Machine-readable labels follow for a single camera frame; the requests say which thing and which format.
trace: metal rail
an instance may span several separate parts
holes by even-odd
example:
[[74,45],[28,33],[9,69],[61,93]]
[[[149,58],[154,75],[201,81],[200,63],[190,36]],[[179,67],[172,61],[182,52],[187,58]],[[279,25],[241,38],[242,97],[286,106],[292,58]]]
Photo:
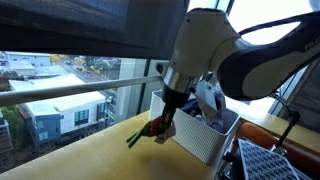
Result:
[[86,84],[78,84],[71,86],[44,88],[26,91],[8,91],[0,93],[0,107],[21,104],[31,101],[39,101],[62,96],[81,94],[93,91],[100,91],[110,88],[118,88],[123,86],[132,86],[137,84],[161,81],[161,76],[151,76],[142,78],[132,78],[113,81],[102,81]]

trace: wooden table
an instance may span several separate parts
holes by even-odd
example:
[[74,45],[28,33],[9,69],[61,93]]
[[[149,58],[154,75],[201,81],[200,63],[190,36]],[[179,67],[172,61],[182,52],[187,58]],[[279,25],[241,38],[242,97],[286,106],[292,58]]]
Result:
[[172,139],[159,145],[125,140],[147,122],[148,112],[0,175],[0,179],[213,179],[212,168]]

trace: sky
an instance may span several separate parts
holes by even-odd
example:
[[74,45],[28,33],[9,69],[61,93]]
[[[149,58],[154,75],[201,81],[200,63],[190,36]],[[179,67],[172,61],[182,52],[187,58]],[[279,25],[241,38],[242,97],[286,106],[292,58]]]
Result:
[[[216,0],[191,0],[189,10],[196,7],[214,8],[215,4]],[[235,0],[229,21],[239,32],[257,24],[308,12],[312,12],[309,0]],[[243,35],[242,38],[252,44],[267,44],[280,39],[298,25],[299,23],[290,23],[258,30]]]

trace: red object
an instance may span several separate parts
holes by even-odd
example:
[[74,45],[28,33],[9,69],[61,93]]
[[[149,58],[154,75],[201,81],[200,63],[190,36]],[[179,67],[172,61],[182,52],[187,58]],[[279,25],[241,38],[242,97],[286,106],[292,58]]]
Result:
[[150,132],[153,136],[158,136],[161,133],[160,129],[161,116],[155,118],[150,124]]

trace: building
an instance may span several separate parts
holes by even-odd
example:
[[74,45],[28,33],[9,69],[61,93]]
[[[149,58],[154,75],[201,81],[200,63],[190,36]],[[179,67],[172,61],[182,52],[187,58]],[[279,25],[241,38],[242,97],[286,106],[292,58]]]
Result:
[[61,66],[40,66],[36,67],[35,78],[48,78],[60,75],[67,75],[68,72],[64,70]]
[[9,61],[28,61],[35,67],[51,66],[50,54],[6,51]]
[[18,76],[36,75],[36,68],[28,61],[9,61],[9,64]]
[[114,57],[102,57],[100,58],[102,62],[108,65],[108,69],[120,70],[121,60]]
[[[10,80],[15,91],[84,84],[74,74],[28,81]],[[105,122],[105,96],[83,93],[22,104],[35,145],[59,139],[64,134]]]
[[7,66],[8,57],[7,54],[3,51],[0,51],[0,66]]
[[0,111],[0,171],[8,169],[13,161],[13,145],[9,124]]

